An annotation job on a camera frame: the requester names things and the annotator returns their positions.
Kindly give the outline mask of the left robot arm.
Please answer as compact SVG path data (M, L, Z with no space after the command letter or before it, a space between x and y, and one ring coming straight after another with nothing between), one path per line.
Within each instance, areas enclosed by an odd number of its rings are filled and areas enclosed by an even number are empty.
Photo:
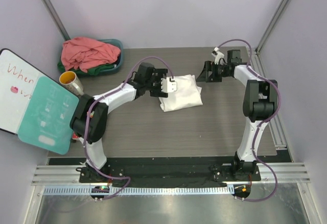
M85 166L80 168L81 180L102 183L113 179L109 174L110 167L102 143L108 115L146 92L152 97L167 98L169 93L177 90L174 76L168 76L167 73L166 68L155 68L150 63L142 62L117 88L95 96L84 94L79 98L69 126L78 136L86 156Z

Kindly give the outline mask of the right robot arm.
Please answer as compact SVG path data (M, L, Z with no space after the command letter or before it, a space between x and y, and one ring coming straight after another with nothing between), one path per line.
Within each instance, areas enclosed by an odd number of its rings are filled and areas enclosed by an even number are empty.
M257 172L257 152L265 127L278 109L277 81L267 80L242 61L239 49L227 52L227 58L214 48L214 61L205 61L197 82L222 82L233 77L245 86L242 110L246 125L241 144L235 152L230 168L223 166L219 173L227 173L238 181L246 181Z

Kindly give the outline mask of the white t shirt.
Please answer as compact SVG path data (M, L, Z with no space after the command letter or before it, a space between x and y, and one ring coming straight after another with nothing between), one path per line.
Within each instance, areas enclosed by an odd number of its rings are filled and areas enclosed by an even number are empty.
M201 90L197 86L194 75L175 76L177 90L169 93L167 98L160 97L160 108L164 112L171 112L180 109L202 106Z

